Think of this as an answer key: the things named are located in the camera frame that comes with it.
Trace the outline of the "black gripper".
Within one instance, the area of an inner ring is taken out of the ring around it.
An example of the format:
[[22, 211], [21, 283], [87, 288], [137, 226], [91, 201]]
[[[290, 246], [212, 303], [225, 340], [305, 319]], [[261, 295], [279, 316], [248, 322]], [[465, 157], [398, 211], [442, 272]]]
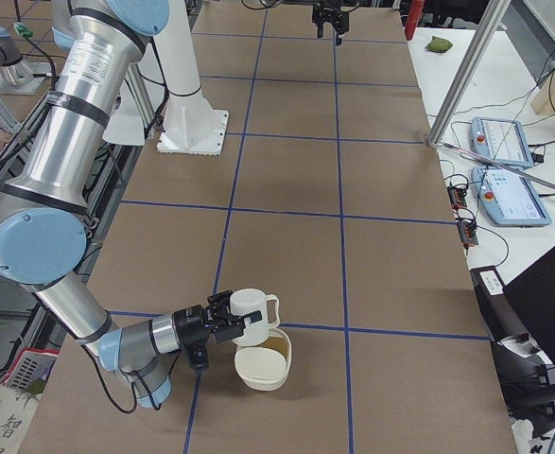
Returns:
[[342, 1], [320, 0], [314, 1], [312, 7], [312, 23], [317, 28], [317, 38], [324, 35], [324, 23], [329, 23], [335, 29], [335, 44], [342, 44], [343, 28], [349, 27], [349, 12], [342, 9]]
[[217, 343], [231, 341], [244, 335], [245, 326], [262, 322], [260, 310], [237, 316], [231, 312], [232, 291], [223, 291], [207, 298], [208, 306], [190, 306], [172, 315], [172, 322], [179, 340], [194, 372], [209, 368], [207, 341], [211, 335]]

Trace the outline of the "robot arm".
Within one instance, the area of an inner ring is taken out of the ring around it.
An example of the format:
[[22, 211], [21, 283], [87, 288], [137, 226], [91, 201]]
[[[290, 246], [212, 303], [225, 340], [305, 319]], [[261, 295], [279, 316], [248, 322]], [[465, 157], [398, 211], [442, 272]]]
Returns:
[[54, 14], [70, 51], [26, 165], [0, 193], [0, 275], [37, 295], [137, 406], [156, 410], [171, 391], [162, 355], [185, 353], [202, 372], [209, 338], [245, 336], [263, 314], [233, 308], [224, 291], [208, 306], [117, 327], [75, 272], [87, 244], [82, 192], [119, 89], [149, 44], [166, 86], [160, 151], [219, 154], [229, 115], [202, 94], [184, 2], [61, 1]]

